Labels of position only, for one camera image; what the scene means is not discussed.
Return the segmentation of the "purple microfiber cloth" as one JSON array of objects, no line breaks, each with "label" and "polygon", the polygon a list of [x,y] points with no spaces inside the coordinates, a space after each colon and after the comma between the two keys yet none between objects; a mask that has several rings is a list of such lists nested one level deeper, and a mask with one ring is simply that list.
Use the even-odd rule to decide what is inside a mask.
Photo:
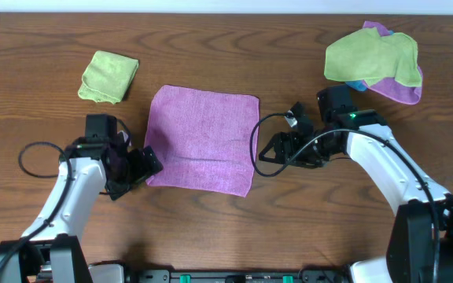
[{"label": "purple microfiber cloth", "polygon": [[145,145],[163,169],[147,185],[246,197],[259,119],[257,97],[162,86],[151,102]]}]

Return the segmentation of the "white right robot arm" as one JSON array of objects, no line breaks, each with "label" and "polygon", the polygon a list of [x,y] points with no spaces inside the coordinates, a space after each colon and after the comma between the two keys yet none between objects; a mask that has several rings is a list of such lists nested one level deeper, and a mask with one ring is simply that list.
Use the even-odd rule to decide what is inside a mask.
[{"label": "white right robot arm", "polygon": [[370,176],[395,216],[386,254],[353,263],[349,280],[453,282],[453,194],[412,160],[382,116],[354,105],[347,85],[316,98],[321,129],[296,103],[282,113],[292,130],[275,134],[252,161],[317,169],[345,154]]}]

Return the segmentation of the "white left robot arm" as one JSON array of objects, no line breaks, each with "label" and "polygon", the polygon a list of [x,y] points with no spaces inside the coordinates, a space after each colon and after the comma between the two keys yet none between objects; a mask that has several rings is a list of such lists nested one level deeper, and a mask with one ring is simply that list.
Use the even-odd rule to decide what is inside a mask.
[{"label": "white left robot arm", "polygon": [[151,147],[133,149],[122,120],[89,114],[85,134],[59,151],[55,185],[35,221],[0,243],[0,282],[129,282],[122,263],[89,265],[80,241],[98,196],[117,200],[163,166]]}]

